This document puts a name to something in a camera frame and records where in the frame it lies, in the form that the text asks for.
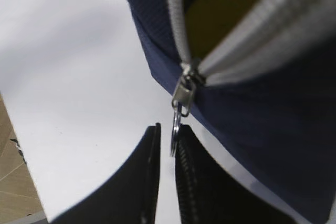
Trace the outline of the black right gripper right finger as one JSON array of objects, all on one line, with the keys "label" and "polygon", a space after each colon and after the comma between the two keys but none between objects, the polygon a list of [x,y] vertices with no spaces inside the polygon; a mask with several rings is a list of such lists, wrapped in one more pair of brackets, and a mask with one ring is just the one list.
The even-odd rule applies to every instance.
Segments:
[{"label": "black right gripper right finger", "polygon": [[177,135],[175,179],[181,223],[295,222],[235,181],[188,125]]}]

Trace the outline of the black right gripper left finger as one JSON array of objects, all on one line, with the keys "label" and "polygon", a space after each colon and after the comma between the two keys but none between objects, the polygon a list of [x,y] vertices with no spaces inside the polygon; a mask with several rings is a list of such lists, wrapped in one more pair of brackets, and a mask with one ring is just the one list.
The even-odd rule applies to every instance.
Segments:
[{"label": "black right gripper left finger", "polygon": [[123,165],[53,223],[154,223],[160,183],[161,126],[149,126]]}]

